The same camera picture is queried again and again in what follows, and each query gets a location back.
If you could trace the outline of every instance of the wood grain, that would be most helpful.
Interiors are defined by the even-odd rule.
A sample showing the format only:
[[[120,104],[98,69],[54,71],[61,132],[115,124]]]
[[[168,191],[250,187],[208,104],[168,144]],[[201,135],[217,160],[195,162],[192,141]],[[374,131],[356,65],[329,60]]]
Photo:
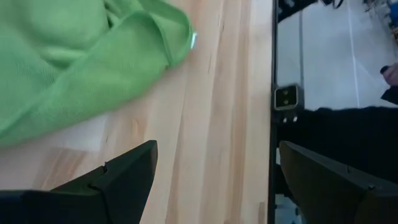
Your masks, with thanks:
[[[51,189],[155,139],[141,223],[266,223],[272,1],[170,2],[198,32],[184,63],[116,111],[0,150],[0,189]]]

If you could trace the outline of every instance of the green towel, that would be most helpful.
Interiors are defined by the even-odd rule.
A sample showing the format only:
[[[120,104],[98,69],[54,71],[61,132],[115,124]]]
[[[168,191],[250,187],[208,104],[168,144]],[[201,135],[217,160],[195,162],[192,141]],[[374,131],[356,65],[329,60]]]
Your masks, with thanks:
[[[187,16],[160,0],[1,0],[0,146],[141,95],[192,38]]]

